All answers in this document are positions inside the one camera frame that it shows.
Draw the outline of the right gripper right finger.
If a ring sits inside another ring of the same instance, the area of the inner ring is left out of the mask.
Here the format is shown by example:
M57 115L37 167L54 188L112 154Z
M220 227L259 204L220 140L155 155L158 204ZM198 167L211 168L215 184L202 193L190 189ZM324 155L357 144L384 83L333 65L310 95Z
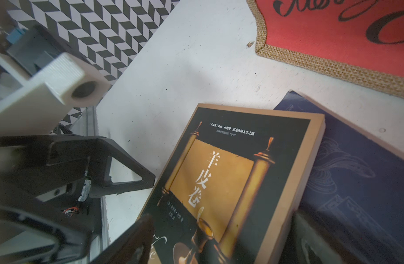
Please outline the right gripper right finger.
M281 254L282 264L362 264L325 228L307 213L297 210Z

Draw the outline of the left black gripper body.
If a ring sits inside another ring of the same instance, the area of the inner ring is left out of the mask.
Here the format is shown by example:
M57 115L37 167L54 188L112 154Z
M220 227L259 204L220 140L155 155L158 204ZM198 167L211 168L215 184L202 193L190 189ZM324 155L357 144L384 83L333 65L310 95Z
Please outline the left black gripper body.
M82 211L92 151L91 136L0 136L0 178L61 211Z

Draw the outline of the blue book yellow label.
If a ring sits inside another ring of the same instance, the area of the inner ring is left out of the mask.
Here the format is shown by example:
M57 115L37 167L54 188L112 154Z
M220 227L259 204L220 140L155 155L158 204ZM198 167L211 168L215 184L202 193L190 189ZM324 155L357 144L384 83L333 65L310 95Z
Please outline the blue book yellow label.
M277 109L326 119L300 209L362 262L404 264L404 159L294 91Z

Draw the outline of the red burlap canvas bag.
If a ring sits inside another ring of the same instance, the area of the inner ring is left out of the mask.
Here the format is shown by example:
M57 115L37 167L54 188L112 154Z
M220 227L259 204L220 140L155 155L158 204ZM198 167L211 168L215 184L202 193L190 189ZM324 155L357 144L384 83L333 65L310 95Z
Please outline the red burlap canvas bag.
M404 1L248 1L258 56L404 99Z

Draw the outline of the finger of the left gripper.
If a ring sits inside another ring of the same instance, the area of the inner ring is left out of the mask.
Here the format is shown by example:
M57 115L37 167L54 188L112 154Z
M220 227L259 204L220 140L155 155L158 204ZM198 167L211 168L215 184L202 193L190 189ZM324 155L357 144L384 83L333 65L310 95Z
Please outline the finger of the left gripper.
M48 164L86 160L89 196L100 198L151 189L156 176L114 140L102 136L51 135Z

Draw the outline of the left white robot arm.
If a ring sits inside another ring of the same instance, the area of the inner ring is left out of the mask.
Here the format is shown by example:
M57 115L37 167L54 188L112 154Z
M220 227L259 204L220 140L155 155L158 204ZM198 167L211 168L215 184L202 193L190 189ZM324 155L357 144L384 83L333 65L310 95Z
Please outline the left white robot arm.
M150 189L155 175L102 136L0 136L0 264L67 264L91 250L86 199Z

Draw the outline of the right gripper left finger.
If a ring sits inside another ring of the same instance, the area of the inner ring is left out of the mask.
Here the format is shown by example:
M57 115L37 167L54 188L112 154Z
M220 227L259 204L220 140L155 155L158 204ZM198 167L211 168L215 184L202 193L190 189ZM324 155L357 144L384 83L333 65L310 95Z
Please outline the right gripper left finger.
M141 216L131 227L97 256L93 264L146 264L149 261L154 221Z

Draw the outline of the brown black scroll book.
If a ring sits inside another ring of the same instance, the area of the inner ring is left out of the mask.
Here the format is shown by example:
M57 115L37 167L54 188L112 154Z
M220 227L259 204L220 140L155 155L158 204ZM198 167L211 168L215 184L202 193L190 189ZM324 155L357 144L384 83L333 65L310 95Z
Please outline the brown black scroll book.
M151 264L276 264L325 116L199 104L142 214Z

